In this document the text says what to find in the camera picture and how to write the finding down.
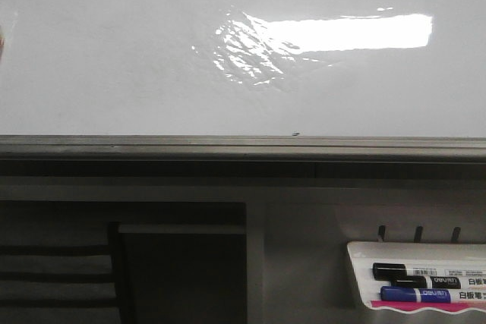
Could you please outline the white whiteboard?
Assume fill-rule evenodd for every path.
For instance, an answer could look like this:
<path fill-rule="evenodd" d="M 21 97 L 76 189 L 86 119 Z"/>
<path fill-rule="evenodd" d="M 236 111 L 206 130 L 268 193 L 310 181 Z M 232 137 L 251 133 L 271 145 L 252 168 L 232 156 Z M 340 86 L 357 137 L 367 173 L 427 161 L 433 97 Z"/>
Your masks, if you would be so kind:
<path fill-rule="evenodd" d="M 1 0 L 1 44 L 3 134 L 485 134 L 485 0 Z"/>

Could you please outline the dark cabinet panel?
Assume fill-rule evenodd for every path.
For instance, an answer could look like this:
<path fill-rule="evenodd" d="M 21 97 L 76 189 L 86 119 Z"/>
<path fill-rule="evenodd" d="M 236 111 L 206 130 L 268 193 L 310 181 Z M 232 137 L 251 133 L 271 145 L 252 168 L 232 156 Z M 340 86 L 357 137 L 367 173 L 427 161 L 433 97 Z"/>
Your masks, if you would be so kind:
<path fill-rule="evenodd" d="M 248 321 L 243 224 L 123 224 L 118 231 L 138 323 Z"/>

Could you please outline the black capped marker top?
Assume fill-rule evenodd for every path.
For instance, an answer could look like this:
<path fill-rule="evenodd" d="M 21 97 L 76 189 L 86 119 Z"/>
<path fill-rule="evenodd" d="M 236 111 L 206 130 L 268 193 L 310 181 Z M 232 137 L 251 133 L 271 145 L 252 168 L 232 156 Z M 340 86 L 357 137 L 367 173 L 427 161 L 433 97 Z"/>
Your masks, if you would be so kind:
<path fill-rule="evenodd" d="M 386 281 L 403 276 L 485 276 L 485 267 L 419 264 L 419 263 L 373 263 L 373 276 Z"/>

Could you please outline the black capped marker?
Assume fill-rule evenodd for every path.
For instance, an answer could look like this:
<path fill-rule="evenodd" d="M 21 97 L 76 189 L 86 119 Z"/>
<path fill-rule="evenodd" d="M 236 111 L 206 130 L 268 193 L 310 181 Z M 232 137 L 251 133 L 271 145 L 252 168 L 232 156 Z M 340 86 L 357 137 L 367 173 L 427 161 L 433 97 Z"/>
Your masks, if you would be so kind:
<path fill-rule="evenodd" d="M 401 288 L 485 289 L 485 277 L 410 275 L 394 278 L 391 284 Z"/>
<path fill-rule="evenodd" d="M 419 263 L 373 263 L 373 276 L 386 281 L 403 276 L 485 276 L 485 267 L 419 264 Z"/>

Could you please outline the blue capped marker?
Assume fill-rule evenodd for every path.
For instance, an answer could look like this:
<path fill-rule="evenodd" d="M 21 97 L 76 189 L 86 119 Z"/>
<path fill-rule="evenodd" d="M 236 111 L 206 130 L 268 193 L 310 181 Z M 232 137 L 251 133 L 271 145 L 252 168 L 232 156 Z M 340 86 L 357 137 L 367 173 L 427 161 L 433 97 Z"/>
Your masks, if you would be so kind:
<path fill-rule="evenodd" d="M 415 302 L 427 304 L 485 303 L 485 290 L 461 291 L 442 288 L 401 288 L 383 286 L 380 298 L 384 301 Z"/>

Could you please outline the black capped marker middle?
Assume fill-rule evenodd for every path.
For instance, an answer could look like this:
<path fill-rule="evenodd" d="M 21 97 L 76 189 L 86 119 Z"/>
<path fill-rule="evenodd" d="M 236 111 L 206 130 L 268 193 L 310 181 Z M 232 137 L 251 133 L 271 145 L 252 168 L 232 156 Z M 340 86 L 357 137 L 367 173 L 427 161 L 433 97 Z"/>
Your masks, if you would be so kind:
<path fill-rule="evenodd" d="M 394 278 L 391 284 L 401 288 L 485 289 L 485 277 L 410 275 Z"/>

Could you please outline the white marker tray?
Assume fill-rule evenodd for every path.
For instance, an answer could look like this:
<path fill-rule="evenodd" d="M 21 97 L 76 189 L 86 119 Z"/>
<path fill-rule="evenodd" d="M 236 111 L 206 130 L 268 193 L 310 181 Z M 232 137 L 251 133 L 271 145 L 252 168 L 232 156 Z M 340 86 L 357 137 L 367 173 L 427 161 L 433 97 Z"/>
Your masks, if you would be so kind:
<path fill-rule="evenodd" d="M 465 323 L 485 322 L 485 283 L 464 288 L 458 303 L 433 304 L 390 302 L 380 298 L 386 281 L 375 279 L 375 263 L 402 264 L 408 275 L 462 276 L 485 279 L 485 245 L 417 244 L 353 241 L 347 244 L 348 266 L 355 300 L 372 323 Z"/>

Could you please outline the grey aluminium whiteboard frame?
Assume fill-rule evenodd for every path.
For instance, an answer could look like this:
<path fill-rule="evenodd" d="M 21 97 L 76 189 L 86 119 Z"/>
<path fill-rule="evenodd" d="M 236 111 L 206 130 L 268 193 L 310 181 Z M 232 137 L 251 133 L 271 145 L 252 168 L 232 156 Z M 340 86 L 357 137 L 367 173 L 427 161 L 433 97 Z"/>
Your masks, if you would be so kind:
<path fill-rule="evenodd" d="M 485 177 L 485 141 L 452 137 L 5 135 L 7 176 Z"/>

